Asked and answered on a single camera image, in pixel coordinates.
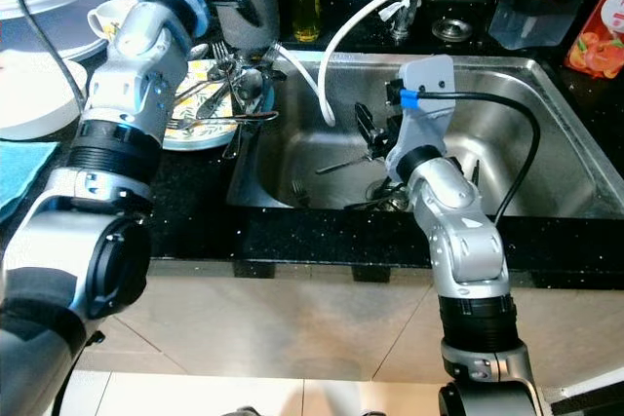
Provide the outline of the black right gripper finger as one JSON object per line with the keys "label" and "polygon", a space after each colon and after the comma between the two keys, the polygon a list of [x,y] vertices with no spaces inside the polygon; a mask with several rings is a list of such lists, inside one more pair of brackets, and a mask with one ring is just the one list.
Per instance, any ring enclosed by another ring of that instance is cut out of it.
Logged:
{"label": "black right gripper finger", "polygon": [[375,126],[373,114],[361,101],[357,101],[355,104],[355,122],[357,131],[369,148],[369,157],[371,159],[382,158],[383,131]]}

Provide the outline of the black chopstick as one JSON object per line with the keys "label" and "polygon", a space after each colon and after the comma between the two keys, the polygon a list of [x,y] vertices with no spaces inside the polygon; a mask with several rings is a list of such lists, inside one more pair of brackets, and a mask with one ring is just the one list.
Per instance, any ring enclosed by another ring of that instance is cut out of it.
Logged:
{"label": "black chopstick", "polygon": [[391,198],[380,198],[375,201],[368,201],[356,204],[348,204],[343,210],[351,211],[394,211],[393,201]]}

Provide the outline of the lemon print teal-rimmed plate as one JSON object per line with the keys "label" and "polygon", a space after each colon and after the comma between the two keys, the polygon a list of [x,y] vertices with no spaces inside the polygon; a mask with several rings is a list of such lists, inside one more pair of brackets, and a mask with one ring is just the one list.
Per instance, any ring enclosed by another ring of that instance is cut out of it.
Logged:
{"label": "lemon print teal-rimmed plate", "polygon": [[170,152],[199,152],[222,147],[240,127],[241,122],[233,117],[272,110],[272,81],[267,76],[259,76],[257,88],[244,90],[226,77],[214,59],[192,60],[178,87],[162,148]]}

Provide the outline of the white bowl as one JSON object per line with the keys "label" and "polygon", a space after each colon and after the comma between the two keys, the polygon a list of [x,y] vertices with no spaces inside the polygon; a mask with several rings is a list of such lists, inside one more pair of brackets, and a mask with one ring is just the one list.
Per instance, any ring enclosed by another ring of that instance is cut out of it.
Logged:
{"label": "white bowl", "polygon": [[43,138],[81,116],[75,95],[53,57],[4,51],[0,65],[1,139]]}

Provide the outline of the metal drain strainer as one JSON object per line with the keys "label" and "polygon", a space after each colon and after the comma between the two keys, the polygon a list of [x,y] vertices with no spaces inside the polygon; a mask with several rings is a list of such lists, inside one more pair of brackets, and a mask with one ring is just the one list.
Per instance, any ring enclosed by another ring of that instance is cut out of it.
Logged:
{"label": "metal drain strainer", "polygon": [[396,181],[380,181],[370,193],[369,205],[366,209],[379,211],[403,211],[409,209],[406,185]]}

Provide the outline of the stainless steel sink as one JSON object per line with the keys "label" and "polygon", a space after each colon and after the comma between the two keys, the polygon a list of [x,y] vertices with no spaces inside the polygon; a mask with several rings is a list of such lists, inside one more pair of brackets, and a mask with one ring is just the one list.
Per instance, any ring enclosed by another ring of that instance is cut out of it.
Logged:
{"label": "stainless steel sink", "polygon": [[[280,116],[238,154],[230,203],[265,208],[343,209],[362,203],[386,175],[380,161],[315,174],[315,170],[367,153],[355,123],[361,101],[379,121],[391,113],[384,85],[410,56],[337,54],[327,91],[337,122],[326,126],[315,91],[298,70],[273,95]],[[553,79],[533,59],[454,57],[455,85],[463,92],[503,95],[534,113],[542,140],[533,167],[507,209],[511,216],[624,219],[624,176],[574,116]],[[530,127],[516,110],[485,101],[460,101],[449,124],[448,152],[480,189],[494,214],[527,153]]]}

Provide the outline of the chrome counter hole cap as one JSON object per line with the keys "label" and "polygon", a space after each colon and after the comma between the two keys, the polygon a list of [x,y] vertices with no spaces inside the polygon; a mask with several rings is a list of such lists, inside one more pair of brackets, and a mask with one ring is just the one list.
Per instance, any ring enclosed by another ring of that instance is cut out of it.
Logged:
{"label": "chrome counter hole cap", "polygon": [[437,19],[431,24],[431,34],[433,37],[441,39],[447,43],[467,42],[473,36],[474,28],[471,23],[462,19]]}

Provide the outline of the white cartoon mug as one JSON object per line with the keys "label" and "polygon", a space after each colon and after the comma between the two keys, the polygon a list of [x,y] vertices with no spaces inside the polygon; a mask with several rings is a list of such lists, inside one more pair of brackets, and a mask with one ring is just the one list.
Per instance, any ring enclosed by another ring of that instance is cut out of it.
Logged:
{"label": "white cartoon mug", "polygon": [[138,0],[108,0],[88,12],[88,25],[97,35],[112,41]]}

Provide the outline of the clear plastic sponge holder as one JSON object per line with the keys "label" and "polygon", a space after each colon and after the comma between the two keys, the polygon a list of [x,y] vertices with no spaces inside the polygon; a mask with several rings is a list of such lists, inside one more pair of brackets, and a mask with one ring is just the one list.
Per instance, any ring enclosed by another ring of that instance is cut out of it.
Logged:
{"label": "clear plastic sponge holder", "polygon": [[487,33],[507,50],[557,46],[581,0],[498,0]]}

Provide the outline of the beige cabinet front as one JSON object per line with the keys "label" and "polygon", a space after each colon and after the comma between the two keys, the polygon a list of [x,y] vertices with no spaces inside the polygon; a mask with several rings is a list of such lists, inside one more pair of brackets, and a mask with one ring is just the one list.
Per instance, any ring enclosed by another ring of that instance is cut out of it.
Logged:
{"label": "beige cabinet front", "polygon": [[[536,381],[566,388],[624,368],[624,292],[516,288]],[[152,277],[102,326],[81,370],[443,384],[427,280]]]}

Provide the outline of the peach print bottle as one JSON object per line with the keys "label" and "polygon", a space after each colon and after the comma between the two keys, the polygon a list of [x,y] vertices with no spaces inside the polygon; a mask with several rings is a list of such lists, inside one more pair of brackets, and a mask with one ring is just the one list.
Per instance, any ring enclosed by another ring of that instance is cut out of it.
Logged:
{"label": "peach print bottle", "polygon": [[571,43],[565,67],[599,79],[624,70],[624,0],[599,0]]}

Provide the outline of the blue cloth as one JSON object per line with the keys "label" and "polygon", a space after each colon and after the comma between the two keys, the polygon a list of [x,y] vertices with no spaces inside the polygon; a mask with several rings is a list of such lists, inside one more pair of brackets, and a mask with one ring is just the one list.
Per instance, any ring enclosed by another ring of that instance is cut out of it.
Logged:
{"label": "blue cloth", "polygon": [[57,141],[8,141],[0,143],[1,229],[18,224],[37,198],[37,178],[48,166]]}

